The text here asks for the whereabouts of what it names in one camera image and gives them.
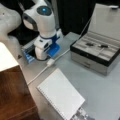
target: metal case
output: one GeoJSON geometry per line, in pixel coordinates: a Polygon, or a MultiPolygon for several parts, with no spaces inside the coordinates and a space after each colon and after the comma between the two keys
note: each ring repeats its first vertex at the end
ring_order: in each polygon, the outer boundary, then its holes
{"type": "Polygon", "coordinates": [[[120,60],[120,10],[97,4],[87,34],[70,49],[73,60],[107,75],[120,60]]]}

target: white paper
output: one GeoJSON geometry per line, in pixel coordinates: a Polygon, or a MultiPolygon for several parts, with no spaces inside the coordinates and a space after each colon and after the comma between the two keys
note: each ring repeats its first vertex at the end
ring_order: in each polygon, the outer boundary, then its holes
{"type": "Polygon", "coordinates": [[[17,66],[18,63],[6,48],[6,46],[0,42],[0,72],[12,67],[17,66]]]}
{"type": "Polygon", "coordinates": [[[38,90],[64,120],[70,120],[85,101],[59,69],[41,83],[38,90]]]}

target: storage box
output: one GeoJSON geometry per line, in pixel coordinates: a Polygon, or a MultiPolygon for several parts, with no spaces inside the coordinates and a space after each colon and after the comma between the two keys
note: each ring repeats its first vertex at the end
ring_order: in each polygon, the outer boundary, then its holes
{"type": "Polygon", "coordinates": [[[120,9],[97,4],[87,34],[70,49],[73,60],[107,75],[120,60],[120,9]]]}

